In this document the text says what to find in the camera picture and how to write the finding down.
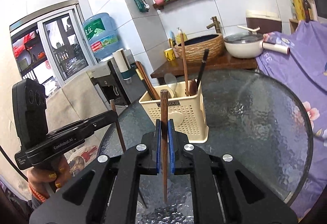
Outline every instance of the screw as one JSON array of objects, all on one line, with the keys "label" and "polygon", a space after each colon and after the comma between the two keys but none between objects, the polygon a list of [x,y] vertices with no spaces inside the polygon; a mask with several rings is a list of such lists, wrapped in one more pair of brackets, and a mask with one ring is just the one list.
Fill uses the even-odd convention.
[{"label": "screw", "polygon": [[225,154],[225,155],[223,155],[223,160],[226,162],[230,162],[233,160],[233,156],[230,154]]},{"label": "screw", "polygon": [[185,149],[186,151],[192,151],[192,150],[194,149],[194,145],[192,145],[192,144],[186,144],[186,145],[184,146],[184,149]]},{"label": "screw", "polygon": [[145,144],[138,144],[138,145],[136,146],[136,149],[137,149],[138,151],[143,151],[143,150],[146,150],[146,149],[147,149],[147,146],[146,146]]},{"label": "screw", "polygon": [[98,156],[98,161],[100,163],[106,162],[107,160],[108,160],[108,156],[106,156],[106,155]]}]

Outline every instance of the blue gripper pad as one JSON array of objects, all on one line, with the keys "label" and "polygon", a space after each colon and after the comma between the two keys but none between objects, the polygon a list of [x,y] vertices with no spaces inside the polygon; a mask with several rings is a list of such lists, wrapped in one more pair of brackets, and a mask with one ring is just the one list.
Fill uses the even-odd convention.
[{"label": "blue gripper pad", "polygon": [[156,127],[156,133],[158,134],[157,137],[157,164],[156,169],[157,173],[160,172],[160,154],[161,154],[161,121],[159,121],[158,127]]},{"label": "blue gripper pad", "polygon": [[168,121],[168,145],[169,145],[169,158],[170,158],[170,171],[171,173],[175,173],[175,151],[173,144],[173,130],[171,127],[171,122],[173,120]]}]

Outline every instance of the spoon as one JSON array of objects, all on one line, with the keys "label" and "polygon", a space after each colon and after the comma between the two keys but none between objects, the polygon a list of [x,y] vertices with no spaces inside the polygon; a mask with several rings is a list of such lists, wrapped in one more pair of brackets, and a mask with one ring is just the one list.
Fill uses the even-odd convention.
[{"label": "spoon", "polygon": [[174,98],[176,98],[177,97],[177,95],[176,95],[176,87],[177,87],[176,77],[171,73],[165,74],[165,82],[166,82],[166,85],[172,90]]}]

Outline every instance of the hand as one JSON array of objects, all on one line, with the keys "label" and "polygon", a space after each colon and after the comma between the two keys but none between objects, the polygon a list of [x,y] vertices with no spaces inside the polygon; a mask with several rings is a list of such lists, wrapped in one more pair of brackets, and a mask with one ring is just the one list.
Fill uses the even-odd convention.
[{"label": "hand", "polygon": [[72,177],[69,172],[69,165],[64,156],[62,156],[59,161],[57,171],[59,172],[58,174],[50,170],[31,168],[27,171],[28,182],[35,191],[43,195],[45,198],[49,198],[50,196],[44,183],[55,181],[55,185],[59,189]]}]

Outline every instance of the bathroom faucet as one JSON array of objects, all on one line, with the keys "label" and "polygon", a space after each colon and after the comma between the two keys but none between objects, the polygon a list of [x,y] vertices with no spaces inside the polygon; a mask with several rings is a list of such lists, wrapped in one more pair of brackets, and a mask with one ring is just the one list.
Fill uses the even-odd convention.
[{"label": "bathroom faucet", "polygon": [[216,33],[217,34],[218,33],[221,34],[220,27],[219,27],[220,22],[218,21],[217,17],[212,17],[211,20],[213,21],[213,23],[211,23],[210,25],[208,25],[207,26],[207,29],[212,28],[214,26],[215,29],[216,29]]}]

